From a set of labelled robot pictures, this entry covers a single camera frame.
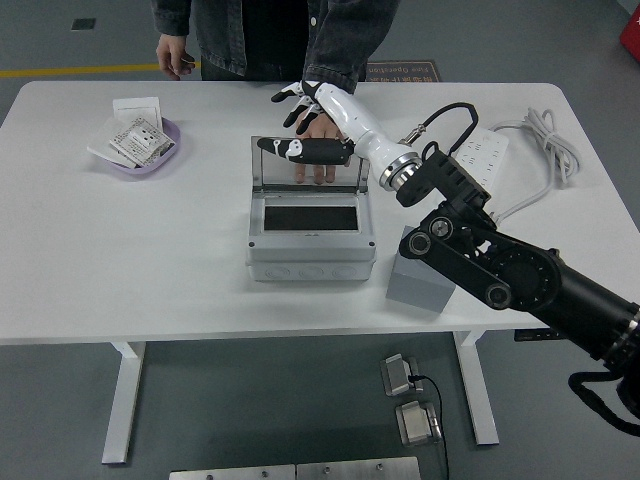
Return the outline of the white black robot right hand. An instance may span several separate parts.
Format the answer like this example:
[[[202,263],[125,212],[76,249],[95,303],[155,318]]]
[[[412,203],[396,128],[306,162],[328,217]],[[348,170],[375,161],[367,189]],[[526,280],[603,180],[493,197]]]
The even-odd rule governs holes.
[[[298,164],[343,165],[355,154],[370,162],[382,185],[401,170],[420,162],[416,152],[390,140],[375,117],[339,87],[325,82],[300,81],[283,88],[272,100],[281,102],[290,96],[300,98],[297,113],[306,107],[310,109],[301,127],[306,127],[318,114],[326,113],[345,140],[261,137],[257,140],[259,148]]]

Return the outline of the person's left hand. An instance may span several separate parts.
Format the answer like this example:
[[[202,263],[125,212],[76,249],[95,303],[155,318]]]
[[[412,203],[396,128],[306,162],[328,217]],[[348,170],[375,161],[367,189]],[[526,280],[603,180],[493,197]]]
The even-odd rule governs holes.
[[[298,139],[307,138],[330,138],[330,139],[342,139],[343,135],[333,121],[326,115],[320,114],[313,119],[307,129],[302,134],[297,134]],[[336,177],[336,166],[333,165],[313,165],[312,176],[313,181],[317,185],[323,183],[333,183]],[[306,166],[296,165],[294,179],[297,183],[302,184],[306,181]]]

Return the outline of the person's right hand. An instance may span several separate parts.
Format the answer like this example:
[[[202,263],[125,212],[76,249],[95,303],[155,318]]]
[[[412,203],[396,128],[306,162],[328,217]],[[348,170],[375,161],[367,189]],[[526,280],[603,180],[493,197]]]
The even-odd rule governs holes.
[[[186,51],[185,36],[161,34],[156,48],[159,68],[169,79],[179,81],[196,68],[195,59]]]

